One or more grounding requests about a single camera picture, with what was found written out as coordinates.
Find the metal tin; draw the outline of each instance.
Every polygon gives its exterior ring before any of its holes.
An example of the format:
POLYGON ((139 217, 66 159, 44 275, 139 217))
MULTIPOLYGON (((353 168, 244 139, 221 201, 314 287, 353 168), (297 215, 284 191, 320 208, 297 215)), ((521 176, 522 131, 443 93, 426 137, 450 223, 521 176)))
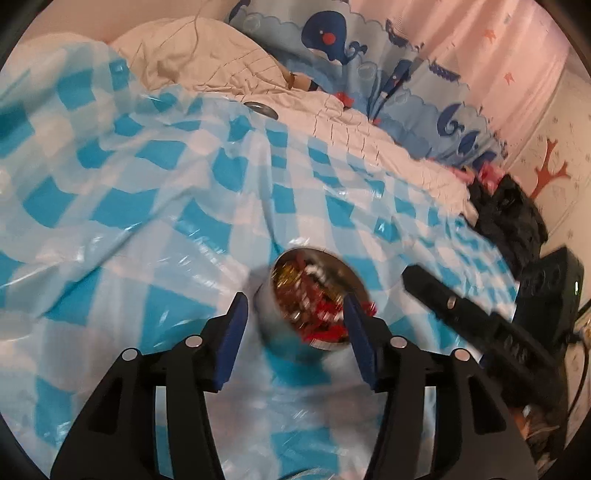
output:
POLYGON ((312 260, 330 271, 349 292, 357 295, 360 302, 369 301, 369 295, 355 272, 328 252, 317 248, 293 248, 277 258, 254 297, 261 335, 266 346, 274 354, 290 360, 311 362, 319 360, 326 352, 346 348, 349 342, 329 343, 315 340, 312 344, 305 343, 292 322, 281 311, 275 296, 273 273, 286 262, 294 260, 299 252, 304 256, 304 260, 312 260))

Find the pink cloth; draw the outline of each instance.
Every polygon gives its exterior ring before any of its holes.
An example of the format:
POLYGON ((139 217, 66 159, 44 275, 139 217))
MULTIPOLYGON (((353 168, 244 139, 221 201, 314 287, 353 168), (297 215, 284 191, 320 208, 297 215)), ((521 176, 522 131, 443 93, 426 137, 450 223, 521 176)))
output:
POLYGON ((350 0, 366 22, 424 44, 420 56, 461 75, 514 158, 550 100, 570 44, 534 0, 350 0))
POLYGON ((474 173, 470 168, 461 170, 455 167, 448 167, 448 169, 466 185, 472 185, 474 179, 478 179, 489 195, 493 195, 496 192, 499 182, 507 175, 505 170, 490 162, 484 163, 478 174, 474 173))
POLYGON ((448 167, 448 170, 450 170, 457 178, 459 178, 466 185, 472 185, 472 182, 476 178, 476 174, 474 173, 474 171, 469 168, 461 170, 456 167, 448 167))
POLYGON ((482 186, 486 189, 486 191, 492 195, 499 186, 499 182, 505 175, 505 170, 487 162, 478 171, 477 178, 478 181, 482 183, 482 186))

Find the blue gripper pad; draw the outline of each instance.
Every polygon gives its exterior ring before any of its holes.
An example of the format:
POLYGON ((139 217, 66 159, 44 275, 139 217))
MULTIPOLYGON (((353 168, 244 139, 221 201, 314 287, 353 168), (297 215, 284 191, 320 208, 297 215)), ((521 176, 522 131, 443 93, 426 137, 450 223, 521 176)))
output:
POLYGON ((377 382, 377 365, 374 347, 363 325, 365 313, 354 295, 347 295, 343 304, 343 320, 349 332, 349 340, 363 380, 373 390, 377 382))
POLYGON ((248 299, 239 292, 228 312, 210 319, 203 328, 201 336, 214 356, 215 368, 211 380, 216 390, 221 390, 230 379, 247 320, 248 299))

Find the tree decal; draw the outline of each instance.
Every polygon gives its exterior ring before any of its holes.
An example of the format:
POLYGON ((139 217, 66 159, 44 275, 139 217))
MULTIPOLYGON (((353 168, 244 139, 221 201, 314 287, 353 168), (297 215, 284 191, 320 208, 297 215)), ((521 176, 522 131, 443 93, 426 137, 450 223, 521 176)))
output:
POLYGON ((546 185, 548 185, 551 181, 553 181, 555 179, 559 179, 559 178, 565 178, 565 179, 570 178, 570 175, 566 171, 566 167, 569 165, 568 162, 564 162, 562 164, 562 167, 560 167, 559 171, 557 171, 555 173, 550 173, 550 170, 548 169, 548 164, 550 162, 550 155, 552 155, 552 150, 554 150, 554 147, 558 143, 558 140, 552 142, 552 141, 550 141, 549 138, 546 138, 546 142, 547 142, 546 157, 544 159, 544 163, 542 163, 542 168, 536 167, 534 169, 535 174, 538 176, 538 182, 535 185, 534 191, 531 192, 530 197, 532 199, 535 199, 540 194, 542 189, 546 185))

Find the black electronic device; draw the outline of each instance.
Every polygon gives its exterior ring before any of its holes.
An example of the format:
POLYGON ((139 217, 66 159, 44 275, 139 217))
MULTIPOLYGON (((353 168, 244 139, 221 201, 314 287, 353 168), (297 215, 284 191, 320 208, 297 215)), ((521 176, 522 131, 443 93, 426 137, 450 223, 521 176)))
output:
POLYGON ((566 247, 528 265, 519 278, 513 324, 522 327, 552 357, 564 359, 583 288, 583 265, 566 247))
POLYGON ((558 406, 563 389, 556 360, 525 329, 497 312, 488 315, 420 265, 407 267, 402 280, 407 292, 493 359, 493 376, 502 381, 504 399, 510 399, 511 406, 532 402, 548 410, 558 406))

